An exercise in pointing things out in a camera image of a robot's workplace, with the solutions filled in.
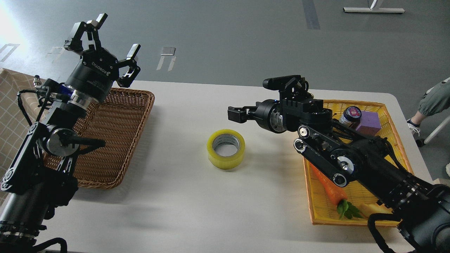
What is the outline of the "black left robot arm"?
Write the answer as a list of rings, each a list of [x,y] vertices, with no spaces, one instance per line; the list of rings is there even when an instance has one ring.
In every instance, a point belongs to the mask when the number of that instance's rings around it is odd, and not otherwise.
[[[95,20],[74,24],[64,48],[80,61],[66,82],[41,82],[35,76],[34,89],[17,94],[29,130],[1,180],[1,190],[10,194],[1,214],[2,253],[38,253],[55,244],[61,253],[68,251],[63,238],[36,244],[36,237],[46,229],[43,220],[77,192],[73,173],[79,155],[105,146],[101,139],[80,137],[73,127],[91,103],[105,100],[114,82],[128,88],[140,72],[139,44],[123,60],[102,47],[98,32],[106,19],[100,13]]]

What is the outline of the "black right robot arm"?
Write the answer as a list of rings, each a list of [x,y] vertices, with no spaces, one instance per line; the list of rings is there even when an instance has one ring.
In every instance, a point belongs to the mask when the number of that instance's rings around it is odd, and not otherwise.
[[[450,247],[449,187],[428,183],[410,172],[395,157],[386,138],[368,136],[333,119],[333,112],[308,92],[301,75],[268,78],[263,87],[279,92],[279,99],[255,106],[229,107],[228,119],[255,120],[268,131],[297,132],[297,152],[336,186],[358,181],[391,214],[371,214],[369,231],[381,251],[392,253],[376,229],[379,220],[397,221],[398,231],[415,253],[448,253]]]

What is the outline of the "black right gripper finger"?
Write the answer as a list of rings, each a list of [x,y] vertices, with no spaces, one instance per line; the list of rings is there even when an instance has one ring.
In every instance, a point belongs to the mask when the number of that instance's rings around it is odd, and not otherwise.
[[[237,123],[245,123],[248,120],[255,120],[255,111],[257,110],[257,106],[245,106],[245,107],[228,107],[227,109],[227,117],[228,120],[237,122]]]

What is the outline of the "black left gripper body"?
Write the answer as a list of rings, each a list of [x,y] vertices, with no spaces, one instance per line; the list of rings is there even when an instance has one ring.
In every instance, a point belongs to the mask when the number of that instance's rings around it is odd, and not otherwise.
[[[65,85],[102,103],[113,81],[118,78],[118,70],[113,67],[118,59],[108,50],[85,50]]]

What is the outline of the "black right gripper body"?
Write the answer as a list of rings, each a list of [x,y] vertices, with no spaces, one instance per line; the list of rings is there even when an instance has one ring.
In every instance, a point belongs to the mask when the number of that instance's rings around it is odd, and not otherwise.
[[[283,116],[280,113],[279,101],[267,99],[262,102],[256,102],[256,106],[257,109],[253,118],[261,128],[274,133],[286,131],[283,125]]]

